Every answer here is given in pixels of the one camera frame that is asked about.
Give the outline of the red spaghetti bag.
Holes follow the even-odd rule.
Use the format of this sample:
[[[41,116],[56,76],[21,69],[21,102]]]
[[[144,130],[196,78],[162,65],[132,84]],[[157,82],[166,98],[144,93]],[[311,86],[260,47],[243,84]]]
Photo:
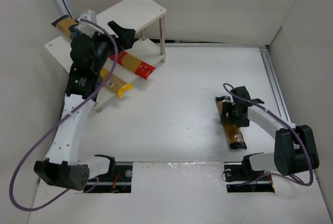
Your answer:
[[[154,66],[136,58],[126,51],[122,51],[118,54],[117,63],[145,80],[156,70]]]

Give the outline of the clear navy-end spaghetti bag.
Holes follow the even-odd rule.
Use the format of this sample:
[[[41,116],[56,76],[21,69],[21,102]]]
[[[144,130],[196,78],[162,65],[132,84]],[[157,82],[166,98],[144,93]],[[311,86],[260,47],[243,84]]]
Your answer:
[[[215,103],[220,116],[220,123],[224,128],[229,149],[246,150],[247,145],[241,129],[236,125],[230,124],[226,119],[227,115],[223,113],[223,107],[230,102],[231,98],[229,96],[215,97]]]

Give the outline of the navy label spaghetti bag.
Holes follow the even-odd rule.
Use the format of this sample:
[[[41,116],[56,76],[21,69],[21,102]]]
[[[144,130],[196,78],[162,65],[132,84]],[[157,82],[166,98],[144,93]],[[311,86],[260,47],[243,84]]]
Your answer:
[[[70,40],[73,40],[83,34],[78,27],[79,24],[69,15],[61,16],[60,18],[54,20],[51,25]]]

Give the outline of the yellow spaghetti bag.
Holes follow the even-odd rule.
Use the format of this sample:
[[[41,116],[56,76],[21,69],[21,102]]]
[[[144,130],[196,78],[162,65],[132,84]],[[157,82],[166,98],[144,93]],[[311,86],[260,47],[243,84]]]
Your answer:
[[[133,88],[130,83],[123,81],[115,75],[112,75],[108,79],[104,87],[109,91],[115,93],[119,98],[123,98],[124,94]]]

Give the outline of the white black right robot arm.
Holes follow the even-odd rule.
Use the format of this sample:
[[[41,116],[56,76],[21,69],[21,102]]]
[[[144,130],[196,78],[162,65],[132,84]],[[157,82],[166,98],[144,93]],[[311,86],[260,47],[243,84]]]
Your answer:
[[[259,98],[251,98],[245,86],[224,83],[228,96],[221,103],[220,122],[236,129],[257,124],[274,140],[271,153],[256,153],[244,158],[247,170],[258,167],[266,176],[280,176],[302,186],[311,186],[313,171],[319,167],[314,134],[308,125],[285,121],[264,106]]]

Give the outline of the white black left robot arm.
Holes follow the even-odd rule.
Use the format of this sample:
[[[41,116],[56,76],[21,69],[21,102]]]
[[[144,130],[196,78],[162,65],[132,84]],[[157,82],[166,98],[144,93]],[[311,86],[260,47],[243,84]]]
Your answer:
[[[89,36],[78,34],[71,41],[72,65],[65,89],[61,124],[43,161],[36,161],[34,172],[48,185],[82,191],[95,176],[111,173],[114,158],[96,155],[93,160],[78,160],[80,140],[99,90],[106,84],[100,72],[110,56],[115,58],[133,47],[136,31],[108,22],[114,34],[105,29]]]

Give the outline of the white two-tier shelf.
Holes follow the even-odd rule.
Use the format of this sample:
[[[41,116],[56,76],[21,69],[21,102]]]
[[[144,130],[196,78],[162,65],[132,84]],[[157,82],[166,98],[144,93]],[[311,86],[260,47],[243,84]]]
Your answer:
[[[137,40],[132,49],[127,52],[136,58],[155,66],[160,61],[165,61],[165,15],[167,9],[153,0],[123,0],[97,15],[97,23],[105,28],[110,34],[115,34],[107,23],[114,20],[124,28],[134,29],[141,38]],[[161,46],[153,43],[146,37],[145,30],[153,23],[159,22]],[[70,58],[70,42],[64,36],[59,36],[46,43],[45,48],[60,63],[64,70],[69,73],[72,65]],[[117,64],[114,75],[120,79],[133,83],[141,77]],[[116,94],[107,88],[102,88],[97,96],[94,109],[101,111],[102,106]]]

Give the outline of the aluminium frame rail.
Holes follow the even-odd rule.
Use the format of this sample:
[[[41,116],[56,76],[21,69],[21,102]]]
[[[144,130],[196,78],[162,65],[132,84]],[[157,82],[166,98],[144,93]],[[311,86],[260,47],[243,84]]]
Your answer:
[[[270,84],[270,87],[272,89],[273,95],[274,95],[274,99],[276,102],[276,106],[278,109],[278,113],[279,115],[285,119],[285,120],[290,120],[289,114],[288,114],[288,110],[283,98],[283,94],[281,92],[278,80],[277,80],[277,76],[268,52],[268,49],[266,47],[261,47],[259,48],[260,50],[260,54],[263,60],[263,64],[265,67],[265,71],[268,77],[268,82]]]

